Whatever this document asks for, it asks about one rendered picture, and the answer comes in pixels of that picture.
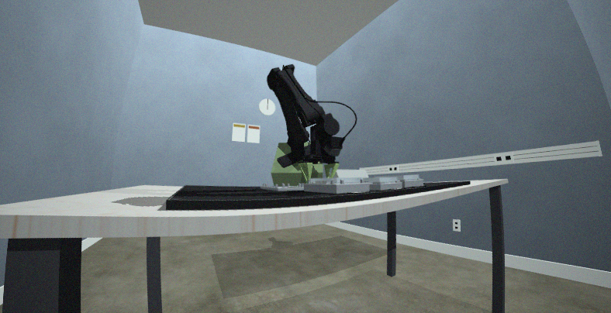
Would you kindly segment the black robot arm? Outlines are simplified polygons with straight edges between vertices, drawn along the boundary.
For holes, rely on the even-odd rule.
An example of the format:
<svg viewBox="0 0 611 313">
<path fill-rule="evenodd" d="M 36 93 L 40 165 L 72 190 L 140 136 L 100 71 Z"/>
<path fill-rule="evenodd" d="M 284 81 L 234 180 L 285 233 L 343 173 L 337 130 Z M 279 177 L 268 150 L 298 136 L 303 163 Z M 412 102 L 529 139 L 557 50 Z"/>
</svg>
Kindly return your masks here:
<svg viewBox="0 0 611 313">
<path fill-rule="evenodd" d="M 288 167 L 302 160 L 302 156 L 310 154 L 338 157 L 343 148 L 342 137 L 334 136 L 340 130 L 338 121 L 331 113 L 325 115 L 323 107 L 317 102 L 312 102 L 316 100 L 295 79 L 293 64 L 286 65 L 285 69 L 281 71 L 279 67 L 272 68 L 267 76 L 268 87 L 278 98 L 284 114 L 288 131 L 287 144 L 292 151 L 279 157 L 278 162 L 282 167 Z M 311 126 L 310 140 L 315 139 L 311 141 L 311 152 L 310 145 L 304 147 L 304 143 L 309 141 L 309 132 L 306 131 L 308 126 Z"/>
</svg>

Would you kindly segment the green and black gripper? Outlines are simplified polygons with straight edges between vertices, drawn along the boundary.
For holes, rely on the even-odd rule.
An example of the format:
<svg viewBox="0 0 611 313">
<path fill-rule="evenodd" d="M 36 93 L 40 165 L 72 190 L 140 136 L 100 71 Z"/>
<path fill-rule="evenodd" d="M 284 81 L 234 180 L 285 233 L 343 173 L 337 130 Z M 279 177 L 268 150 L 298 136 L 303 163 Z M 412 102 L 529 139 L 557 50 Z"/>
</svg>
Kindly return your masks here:
<svg viewBox="0 0 611 313">
<path fill-rule="evenodd" d="M 324 165 L 326 177 L 333 177 L 339 167 L 339 162 L 335 162 L 335 156 L 326 156 L 326 155 L 306 155 L 302 156 L 302 160 L 299 162 L 299 168 L 305 178 L 305 182 L 308 184 L 309 178 L 311 178 L 312 174 L 312 165 L 320 163 L 328 163 Z M 304 166 L 305 165 L 305 166 Z M 330 168 L 332 168 L 332 172 L 330 175 Z M 307 174 L 306 174 L 307 169 Z M 308 177 L 307 177 L 308 175 Z"/>
</svg>

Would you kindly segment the white control panel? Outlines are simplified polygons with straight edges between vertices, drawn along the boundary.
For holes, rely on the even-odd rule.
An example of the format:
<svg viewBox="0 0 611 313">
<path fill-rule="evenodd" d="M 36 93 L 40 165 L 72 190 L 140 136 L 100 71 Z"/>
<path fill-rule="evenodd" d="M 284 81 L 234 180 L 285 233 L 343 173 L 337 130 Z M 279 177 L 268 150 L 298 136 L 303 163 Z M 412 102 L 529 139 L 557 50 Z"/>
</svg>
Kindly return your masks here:
<svg viewBox="0 0 611 313">
<path fill-rule="evenodd" d="M 334 177 L 369 177 L 366 170 L 337 170 Z"/>
</svg>

